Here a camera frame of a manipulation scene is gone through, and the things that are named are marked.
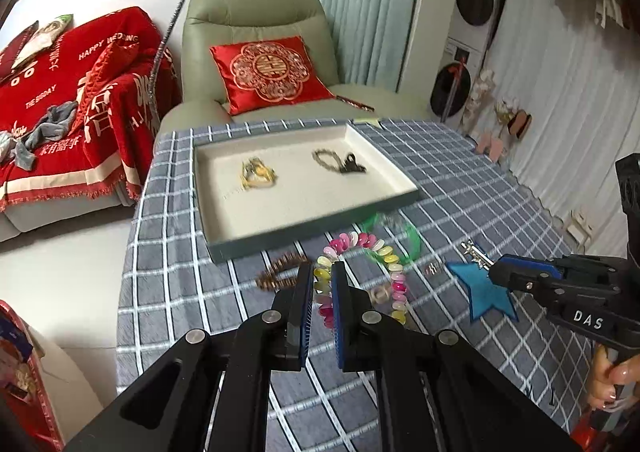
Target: red cushion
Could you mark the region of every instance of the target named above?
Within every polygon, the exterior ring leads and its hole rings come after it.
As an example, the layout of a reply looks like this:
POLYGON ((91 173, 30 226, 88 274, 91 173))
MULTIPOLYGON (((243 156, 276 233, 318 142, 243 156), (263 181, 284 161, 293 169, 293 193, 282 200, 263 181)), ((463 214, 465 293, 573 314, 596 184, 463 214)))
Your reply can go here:
POLYGON ((116 42, 112 42, 106 47, 100 56, 98 56, 94 67, 87 73, 82 99, 78 104, 76 119, 73 125, 71 125, 69 136, 84 124, 84 117, 89 110, 92 99, 94 99, 111 80, 120 76, 138 56, 140 44, 121 46, 116 42))
POLYGON ((318 80, 301 37, 210 48, 225 82, 230 115, 334 95, 318 80))
POLYGON ((0 83, 2 83, 2 80, 12 73, 11 67, 14 65, 15 59, 18 54, 20 54, 20 51, 22 51, 25 44, 31 40, 33 34, 38 30, 38 25, 38 21, 36 20, 33 24, 27 27, 27 29, 11 40, 7 47, 0 52, 0 83))

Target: human hand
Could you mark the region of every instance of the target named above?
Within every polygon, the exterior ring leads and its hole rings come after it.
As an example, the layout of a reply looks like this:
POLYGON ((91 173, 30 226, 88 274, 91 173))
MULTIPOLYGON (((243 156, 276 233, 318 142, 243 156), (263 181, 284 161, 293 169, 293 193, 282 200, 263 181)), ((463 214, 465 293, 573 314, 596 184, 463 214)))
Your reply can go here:
MULTIPOLYGON (((607 359, 607 350, 598 346, 593 356, 591 373, 588 379, 589 405, 593 408, 610 408, 616 402, 614 385, 626 385, 640 382, 640 355, 614 367, 607 359)), ((636 386, 634 396, 625 406, 633 405, 640 398, 640 384, 636 386)))

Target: table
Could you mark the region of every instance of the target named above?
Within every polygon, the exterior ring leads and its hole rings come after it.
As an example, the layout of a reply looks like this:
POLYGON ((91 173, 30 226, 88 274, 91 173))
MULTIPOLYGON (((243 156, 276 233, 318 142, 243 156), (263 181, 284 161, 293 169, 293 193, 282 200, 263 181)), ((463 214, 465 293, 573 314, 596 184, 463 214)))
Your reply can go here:
MULTIPOLYGON (((118 310, 117 380, 122 392, 189 329, 218 333, 238 327, 271 306, 273 294, 254 277, 284 251, 312 260, 341 231, 214 265, 207 253, 193 178, 194 147, 284 129, 335 125, 334 120, 273 121, 198 128, 163 135, 132 222, 118 310)), ((519 321, 490 311, 470 323, 468 295, 444 271, 426 276, 437 258, 464 260, 460 242, 472 238, 490 258, 504 253, 534 258, 571 252, 552 218, 530 191, 485 156, 474 143, 438 123, 381 122, 354 127, 418 184, 421 199, 399 210, 420 232, 421 257, 406 272, 417 327, 460 332, 518 388, 567 431, 577 422, 592 346, 553 327, 528 294, 516 293, 519 321)), ((401 253, 404 236, 379 233, 401 253)), ((370 289, 386 271, 363 253, 346 260, 348 276, 370 289)), ((267 450, 380 450, 371 373, 342 374, 331 332, 314 311, 305 371, 271 378, 267 450)))

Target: green leather armchair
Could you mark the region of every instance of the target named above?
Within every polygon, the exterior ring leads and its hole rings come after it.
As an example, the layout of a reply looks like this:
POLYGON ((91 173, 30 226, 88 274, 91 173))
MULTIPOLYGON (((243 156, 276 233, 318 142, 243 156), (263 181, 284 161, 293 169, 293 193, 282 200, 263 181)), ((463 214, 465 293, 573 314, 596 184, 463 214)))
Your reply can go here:
POLYGON ((162 120, 161 132, 274 119, 392 117, 432 119, 429 104, 383 88, 340 83, 334 44, 319 0, 191 0, 182 34, 184 103, 162 120), (225 85, 210 46, 299 35, 318 78, 332 93, 375 108, 366 112, 337 99, 260 108, 230 117, 225 85))

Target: curtain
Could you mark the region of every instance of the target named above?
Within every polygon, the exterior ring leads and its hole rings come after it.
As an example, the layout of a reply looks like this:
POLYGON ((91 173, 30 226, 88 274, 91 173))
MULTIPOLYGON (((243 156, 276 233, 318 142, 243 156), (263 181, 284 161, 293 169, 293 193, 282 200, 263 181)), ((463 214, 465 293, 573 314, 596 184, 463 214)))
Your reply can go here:
MULTIPOLYGON (((626 257, 626 219, 614 162, 640 151, 640 37, 594 23, 594 0, 506 0, 485 67, 495 99, 532 115, 510 169, 553 215, 582 209, 588 253, 626 257)), ((474 135, 497 132, 493 107, 474 135)))
POLYGON ((342 83, 395 91, 411 29, 414 0, 322 0, 342 83))

